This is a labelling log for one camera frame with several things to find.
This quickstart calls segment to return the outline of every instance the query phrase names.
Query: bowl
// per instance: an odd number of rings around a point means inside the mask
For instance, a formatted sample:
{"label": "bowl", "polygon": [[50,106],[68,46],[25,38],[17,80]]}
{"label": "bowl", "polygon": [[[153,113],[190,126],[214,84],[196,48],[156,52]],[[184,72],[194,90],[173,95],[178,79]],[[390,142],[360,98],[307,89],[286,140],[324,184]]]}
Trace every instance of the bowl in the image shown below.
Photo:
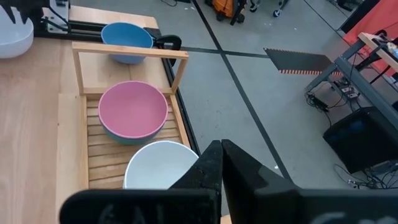
{"label": "bowl", "polygon": [[127,81],[108,89],[99,100],[98,116],[105,133],[121,144],[142,144],[166,122],[164,95],[148,83]]}
{"label": "bowl", "polygon": [[0,6],[0,58],[13,58],[25,53],[33,43],[33,23],[28,18],[22,23],[21,14],[12,7],[16,19],[13,24]]}
{"label": "bowl", "polygon": [[172,141],[144,146],[131,158],[124,174],[124,189],[164,190],[178,181],[197,161],[190,148]]}
{"label": "bowl", "polygon": [[[104,44],[152,48],[154,41],[143,28],[127,22],[115,22],[106,25],[101,31]],[[143,56],[111,55],[118,62],[126,64],[138,64]]]}

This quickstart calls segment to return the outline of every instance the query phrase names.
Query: blue bowl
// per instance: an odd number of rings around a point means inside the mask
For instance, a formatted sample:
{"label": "blue bowl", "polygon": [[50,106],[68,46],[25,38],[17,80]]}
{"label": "blue bowl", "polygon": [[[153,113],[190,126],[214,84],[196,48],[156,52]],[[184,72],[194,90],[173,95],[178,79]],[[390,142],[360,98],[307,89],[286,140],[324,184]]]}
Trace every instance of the blue bowl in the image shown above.
{"label": "blue bowl", "polygon": [[[152,48],[154,41],[143,28],[127,22],[115,22],[106,25],[101,31],[104,44]],[[143,56],[111,55],[118,62],[126,64],[138,64]]]}

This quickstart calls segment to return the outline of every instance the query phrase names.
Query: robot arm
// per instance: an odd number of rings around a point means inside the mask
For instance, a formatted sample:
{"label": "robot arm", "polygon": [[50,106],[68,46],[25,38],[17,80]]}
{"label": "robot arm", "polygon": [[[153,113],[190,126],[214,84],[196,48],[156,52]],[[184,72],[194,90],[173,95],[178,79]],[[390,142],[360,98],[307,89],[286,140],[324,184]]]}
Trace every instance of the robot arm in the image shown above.
{"label": "robot arm", "polygon": [[398,222],[396,191],[301,189],[222,140],[168,190],[82,191],[63,204],[60,223],[219,224],[221,179],[232,224]]}
{"label": "robot arm", "polygon": [[0,0],[0,6],[3,7],[14,24],[16,23],[16,20],[11,7],[15,7],[20,12],[22,22],[25,24],[31,10],[49,7],[50,0]]}

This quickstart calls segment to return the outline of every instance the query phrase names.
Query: black floor stripe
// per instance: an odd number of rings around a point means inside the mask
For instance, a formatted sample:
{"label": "black floor stripe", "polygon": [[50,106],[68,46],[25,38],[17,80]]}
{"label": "black floor stripe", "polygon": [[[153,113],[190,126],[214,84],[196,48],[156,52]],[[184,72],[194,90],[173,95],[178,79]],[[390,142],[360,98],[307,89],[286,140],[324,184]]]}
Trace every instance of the black floor stripe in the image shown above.
{"label": "black floor stripe", "polygon": [[197,3],[196,0],[192,0],[193,5],[196,7],[197,12],[199,13],[200,19],[202,20],[202,22],[205,24],[205,27],[207,29],[207,32],[209,32],[211,39],[213,40],[214,44],[216,45],[216,48],[220,51],[222,51],[223,49],[221,48],[220,43],[218,42],[216,35],[214,35],[213,30],[210,27],[210,24],[207,22],[205,15],[203,14],[203,12],[200,9],[199,4]]}
{"label": "black floor stripe", "polygon": [[252,54],[252,53],[244,53],[244,52],[234,52],[234,51],[229,51],[229,50],[224,50],[223,53],[226,55],[234,55],[234,56],[269,58],[269,56],[265,55],[265,54]]}
{"label": "black floor stripe", "polygon": [[185,50],[187,52],[200,52],[200,53],[209,53],[209,54],[221,54],[224,53],[226,55],[234,55],[234,56],[243,56],[243,57],[254,57],[254,58],[269,58],[266,54],[252,54],[245,52],[235,52],[230,50],[215,50],[215,49],[204,49],[199,47],[181,47],[181,50]]}
{"label": "black floor stripe", "polygon": [[221,54],[221,57],[223,58],[224,63],[226,65],[226,67],[228,68],[228,71],[231,74],[231,77],[234,80],[236,88],[238,89],[240,95],[242,96],[244,103],[246,104],[247,108],[249,109],[250,115],[252,116],[258,130],[260,131],[262,138],[265,140],[269,151],[271,152],[276,164],[278,165],[280,173],[282,174],[282,176],[285,179],[293,182],[292,178],[290,177],[289,173],[287,172],[285,164],[282,162],[282,159],[280,158],[278,152],[276,151],[276,148],[275,148],[274,144],[272,143],[266,129],[262,125],[261,120],[256,113],[256,110],[254,110],[254,107],[251,104],[249,97],[247,96],[246,92],[244,91],[241,82],[239,81],[238,77],[236,76],[235,71],[232,68],[232,65],[230,64],[230,62],[227,59],[225,54]]}
{"label": "black floor stripe", "polygon": [[203,48],[198,48],[198,47],[181,47],[181,50],[185,50],[188,52],[200,52],[200,53],[209,53],[209,54],[220,54],[221,52],[219,50],[215,49],[203,49]]}
{"label": "black floor stripe", "polygon": [[274,160],[275,160],[276,164],[279,167],[280,173],[282,174],[282,176],[285,179],[288,179],[288,180],[292,181],[292,178],[290,177],[289,173],[287,172],[287,169],[286,169],[284,163],[282,162],[282,159],[280,158],[278,152],[276,151],[276,148],[275,148],[274,144],[272,143],[272,141],[271,141],[266,129],[262,125],[260,118],[258,117],[256,111],[254,110],[253,105],[251,104],[247,94],[245,93],[241,82],[239,81],[238,77],[236,76],[235,71],[233,70],[231,63],[229,62],[225,52],[221,48],[220,43],[218,42],[216,36],[214,35],[209,23],[207,22],[207,20],[205,18],[205,15],[201,11],[201,9],[200,9],[198,3],[196,2],[196,0],[192,0],[192,2],[195,5],[195,7],[197,9],[197,12],[199,13],[200,18],[202,19],[203,23],[205,24],[205,27],[207,28],[207,31],[209,32],[211,38],[213,39],[217,49],[221,52],[221,58],[223,59],[225,65],[226,65],[226,67],[227,67],[227,69],[229,71],[229,74],[231,75],[231,78],[233,79],[233,81],[234,81],[234,83],[236,85],[236,88],[239,91],[239,94],[241,95],[244,103],[246,104],[246,106],[247,106],[247,108],[248,108],[248,110],[250,112],[250,115],[252,116],[252,118],[253,118],[253,120],[254,120],[257,128],[258,128],[258,130],[260,130],[262,138],[265,140],[265,142],[266,142],[266,144],[267,144],[272,156],[274,157]]}

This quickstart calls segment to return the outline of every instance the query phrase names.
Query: rim of bowl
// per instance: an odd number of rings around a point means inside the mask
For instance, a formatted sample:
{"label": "rim of bowl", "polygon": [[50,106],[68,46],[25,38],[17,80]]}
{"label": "rim of bowl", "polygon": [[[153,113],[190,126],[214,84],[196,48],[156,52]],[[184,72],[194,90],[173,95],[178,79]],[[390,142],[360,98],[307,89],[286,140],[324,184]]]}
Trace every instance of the rim of bowl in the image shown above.
{"label": "rim of bowl", "polygon": [[[163,122],[161,123],[161,125],[159,125],[158,128],[156,128],[155,130],[151,131],[151,132],[148,133],[148,134],[143,134],[143,135],[140,135],[140,136],[125,136],[125,135],[123,135],[123,134],[117,133],[116,131],[113,131],[112,129],[110,129],[110,128],[104,123],[104,121],[102,120],[102,117],[101,117],[101,110],[100,110],[100,108],[101,108],[101,102],[102,102],[102,100],[103,100],[103,97],[104,97],[105,94],[107,94],[108,91],[110,91],[110,90],[113,89],[114,87],[116,87],[116,86],[118,86],[118,85],[122,85],[122,84],[124,84],[124,83],[140,83],[140,84],[144,84],[144,85],[147,85],[147,86],[149,86],[149,87],[155,89],[157,93],[159,93],[160,95],[163,96],[164,104],[166,105],[167,109],[166,109],[166,113],[165,113]],[[109,88],[108,90],[106,90],[106,91],[102,94],[101,98],[99,99],[99,103],[98,103],[98,117],[99,117],[99,120],[101,121],[101,124],[102,124],[103,126],[105,126],[105,128],[106,128],[108,131],[110,131],[112,134],[114,134],[114,135],[116,135],[116,136],[119,136],[119,137],[122,137],[122,138],[133,139],[133,140],[134,140],[134,139],[142,139],[142,138],[148,137],[148,136],[150,136],[151,134],[154,134],[155,132],[157,132],[160,128],[162,128],[163,124],[166,122],[167,113],[168,113],[167,111],[168,111],[168,110],[169,110],[169,106],[168,106],[168,104],[167,104],[166,97],[163,95],[163,93],[160,92],[160,91],[159,91],[157,88],[155,88],[154,86],[152,86],[152,85],[150,85],[150,84],[148,84],[148,83],[146,83],[146,82],[142,82],[142,81],[125,81],[125,82],[118,83],[118,84],[112,86],[111,88]]]}
{"label": "rim of bowl", "polygon": [[107,27],[109,27],[109,26],[111,26],[111,25],[114,25],[114,24],[127,24],[127,25],[130,25],[130,26],[134,26],[134,27],[137,27],[137,28],[142,29],[142,30],[148,35],[148,37],[152,40],[152,43],[151,43],[150,47],[148,47],[148,48],[153,48],[153,46],[154,46],[154,40],[153,40],[152,36],[148,33],[148,31],[144,30],[144,28],[142,28],[142,27],[140,27],[140,26],[137,26],[137,25],[135,25],[135,24],[131,24],[131,23],[128,23],[128,22],[113,22],[113,23],[110,23],[110,24],[104,26],[104,28],[102,28],[102,30],[101,30],[101,39],[102,39],[102,41],[104,42],[104,44],[109,44],[109,43],[107,43],[107,42],[104,40],[103,32],[104,32],[104,30],[105,30]]}
{"label": "rim of bowl", "polygon": [[10,42],[7,42],[7,43],[0,43],[0,46],[3,46],[3,45],[9,45],[9,44],[15,44],[15,43],[18,43],[18,42],[20,42],[20,41],[22,41],[22,40],[25,40],[26,38],[28,38],[32,33],[33,33],[33,22],[31,21],[31,19],[30,18],[27,18],[27,20],[26,20],[26,23],[24,24],[25,26],[26,26],[26,24],[28,24],[29,23],[29,29],[30,29],[30,32],[26,35],[26,36],[24,36],[23,38],[21,38],[21,39],[19,39],[19,40],[14,40],[14,41],[10,41]]}
{"label": "rim of bowl", "polygon": [[140,149],[132,156],[132,158],[130,159],[129,164],[127,165],[126,171],[124,171],[123,189],[126,189],[126,174],[127,174],[127,171],[129,170],[130,165],[131,165],[131,162],[134,160],[134,158],[135,158],[143,149],[145,149],[145,148],[147,148],[147,147],[149,147],[149,146],[151,146],[151,145],[153,145],[153,144],[159,144],[159,143],[165,143],[165,142],[167,142],[167,143],[172,143],[172,144],[176,144],[176,145],[178,145],[178,146],[183,146],[185,149],[188,149],[189,151],[191,151],[192,154],[193,154],[197,159],[199,158],[199,156],[198,156],[192,149],[190,149],[188,146],[183,145],[183,144],[181,144],[181,143],[173,142],[173,141],[169,141],[169,140],[163,140],[163,141],[152,142],[152,143],[150,143],[150,144],[148,144],[148,145],[146,145],[146,146],[140,148]]}

